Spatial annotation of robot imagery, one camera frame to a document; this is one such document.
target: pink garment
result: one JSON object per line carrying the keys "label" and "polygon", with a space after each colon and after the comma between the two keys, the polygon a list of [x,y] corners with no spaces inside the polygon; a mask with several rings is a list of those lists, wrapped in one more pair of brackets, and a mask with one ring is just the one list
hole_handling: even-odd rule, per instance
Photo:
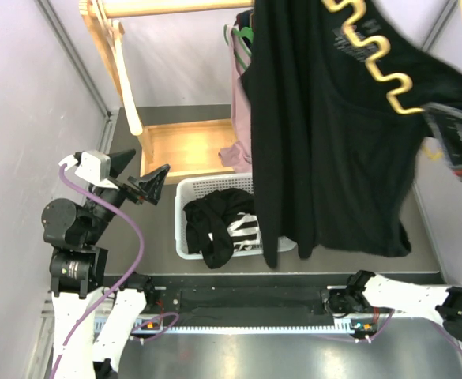
{"label": "pink garment", "polygon": [[237,26],[228,25],[227,40],[229,41],[229,53],[231,55],[231,120],[238,140],[230,148],[222,148],[219,156],[225,167],[232,167],[235,172],[251,172],[250,104],[239,80],[245,69],[236,59],[236,55],[241,58],[245,66],[250,64],[251,59],[239,42],[239,37],[232,34],[233,28],[237,28]]}

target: gray floor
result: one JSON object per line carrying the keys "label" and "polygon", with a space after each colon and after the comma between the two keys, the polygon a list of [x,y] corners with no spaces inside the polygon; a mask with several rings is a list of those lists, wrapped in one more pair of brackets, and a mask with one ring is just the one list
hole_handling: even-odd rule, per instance
{"label": "gray floor", "polygon": [[[145,125],[169,122],[190,122],[228,118],[229,106],[197,107],[153,107],[139,108]],[[125,112],[120,110],[111,152],[140,145],[133,137],[126,121]],[[127,167],[121,179],[129,175],[138,176],[140,155]],[[165,186],[160,203],[154,207],[146,204],[136,206],[124,204],[122,209],[129,214],[143,230],[146,240],[145,257],[138,271],[148,274],[209,274],[209,273],[263,273],[271,272],[261,256],[236,257],[218,270],[209,270],[203,261],[185,261],[175,251],[175,191],[176,186]],[[408,231],[413,251],[407,257],[375,257],[364,253],[349,253],[318,247],[307,261],[299,260],[297,253],[282,253],[277,272],[335,273],[355,272],[365,269],[375,272],[439,272],[423,225],[415,197],[410,194],[404,202],[401,219]],[[110,250],[107,260],[108,274],[121,274],[128,269],[137,254],[138,240],[134,231],[121,219],[115,217],[101,238],[99,246]]]}
{"label": "gray floor", "polygon": [[428,321],[392,320],[371,344],[300,335],[165,335],[128,342],[121,379],[462,379],[462,359]]}

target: wooden rod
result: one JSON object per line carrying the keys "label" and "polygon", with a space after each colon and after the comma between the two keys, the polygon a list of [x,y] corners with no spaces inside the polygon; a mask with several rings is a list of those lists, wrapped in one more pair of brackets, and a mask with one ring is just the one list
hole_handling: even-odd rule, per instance
{"label": "wooden rod", "polygon": [[[141,0],[135,2],[105,2],[108,18],[149,16],[153,14],[197,12],[201,10],[247,8],[253,0]],[[96,17],[96,9],[89,7],[88,15]]]}

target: wooden clothes rack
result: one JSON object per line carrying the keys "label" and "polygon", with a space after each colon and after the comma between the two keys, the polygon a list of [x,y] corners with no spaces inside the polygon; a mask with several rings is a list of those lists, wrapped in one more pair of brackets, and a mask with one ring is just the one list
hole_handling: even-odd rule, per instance
{"label": "wooden clothes rack", "polygon": [[[405,73],[384,75],[376,65],[376,60],[384,57],[390,50],[389,41],[384,36],[371,36],[360,40],[352,24],[366,12],[363,0],[314,0],[323,1],[331,12],[352,6],[354,13],[343,24],[342,29],[349,41],[356,47],[376,43],[378,51],[366,60],[366,67],[376,81],[399,81],[400,85],[387,94],[393,110],[399,114],[423,111],[422,108],[404,109],[397,95],[409,91],[413,85]],[[223,167],[218,152],[235,142],[231,120],[208,122],[183,122],[168,126],[144,127],[137,114],[132,96],[126,66],[122,53],[123,27],[117,17],[137,17],[165,13],[183,13],[213,9],[232,9],[250,7],[252,0],[148,0],[143,2],[110,2],[100,0],[81,0],[80,13],[103,59],[104,65],[115,84],[124,104],[130,132],[138,137],[142,148],[141,175],[169,163],[171,171],[167,183],[176,183],[184,178],[207,174],[230,173],[232,169]]]}

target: hanging black garment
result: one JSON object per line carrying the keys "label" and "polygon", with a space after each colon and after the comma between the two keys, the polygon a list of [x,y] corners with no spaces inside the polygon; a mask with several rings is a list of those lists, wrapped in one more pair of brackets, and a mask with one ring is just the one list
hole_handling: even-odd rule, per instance
{"label": "hanging black garment", "polygon": [[255,214],[254,197],[242,189],[213,191],[183,208],[186,215],[186,243],[189,254],[202,253],[209,268],[220,268],[232,257],[235,247],[227,227]]}
{"label": "hanging black garment", "polygon": [[[385,36],[378,67],[406,73],[405,108],[462,102],[462,74],[413,47],[371,1],[356,22],[361,39]],[[257,0],[252,63],[243,84],[251,105],[255,207],[270,267],[277,238],[308,258],[318,244],[402,257],[410,243],[399,221],[430,134],[422,114],[400,115],[386,99],[398,81],[376,82],[341,32],[351,6],[330,13],[320,0]]]}

